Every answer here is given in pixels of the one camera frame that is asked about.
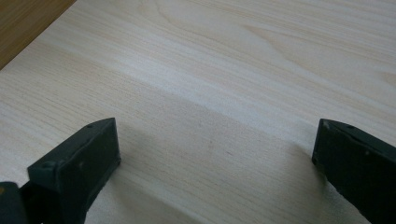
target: wooden table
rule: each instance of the wooden table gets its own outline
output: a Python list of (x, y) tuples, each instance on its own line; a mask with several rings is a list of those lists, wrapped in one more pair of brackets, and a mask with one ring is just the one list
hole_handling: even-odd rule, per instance
[(318, 120), (396, 145), (391, 0), (78, 0), (0, 72), (0, 178), (115, 117), (86, 223), (368, 223), (311, 163)]

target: dark brown surface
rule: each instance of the dark brown surface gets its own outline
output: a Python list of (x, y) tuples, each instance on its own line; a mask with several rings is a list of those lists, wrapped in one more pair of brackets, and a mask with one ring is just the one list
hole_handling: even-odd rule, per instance
[(0, 0), (0, 69), (76, 0)]

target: light wood surface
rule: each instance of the light wood surface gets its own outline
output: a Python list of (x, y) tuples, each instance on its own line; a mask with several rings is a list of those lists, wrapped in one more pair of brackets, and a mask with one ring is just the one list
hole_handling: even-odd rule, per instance
[(115, 117), (86, 223), (368, 223), (310, 157), (318, 120), (396, 146), (391, 0), (78, 0), (0, 72), (0, 178)]

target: black plastic part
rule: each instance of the black plastic part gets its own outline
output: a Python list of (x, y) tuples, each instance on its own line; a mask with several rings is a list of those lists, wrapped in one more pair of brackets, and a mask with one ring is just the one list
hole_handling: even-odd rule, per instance
[(20, 190), (15, 183), (0, 183), (0, 223), (28, 224)]
[(396, 223), (396, 148), (351, 125), (321, 119), (312, 162), (372, 223)]
[[(10, 198), (15, 197), (15, 203), (23, 202), (30, 224), (84, 223), (87, 211), (119, 164), (116, 121), (99, 120), (29, 166), (30, 181), (20, 194), (14, 188)], [(1, 203), (0, 209), (7, 206)], [(0, 214), (0, 223), (10, 223), (2, 218), (16, 216), (14, 210)]]

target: wood grain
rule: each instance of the wood grain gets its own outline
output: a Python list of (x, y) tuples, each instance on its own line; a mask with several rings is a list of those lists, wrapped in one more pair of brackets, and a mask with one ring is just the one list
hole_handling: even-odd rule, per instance
[(0, 0), (0, 69), (76, 0)]
[(0, 72), (0, 177), (115, 117), (122, 164), (87, 223), (368, 223), (310, 156), (320, 118), (396, 146), (395, 12), (79, 0)]

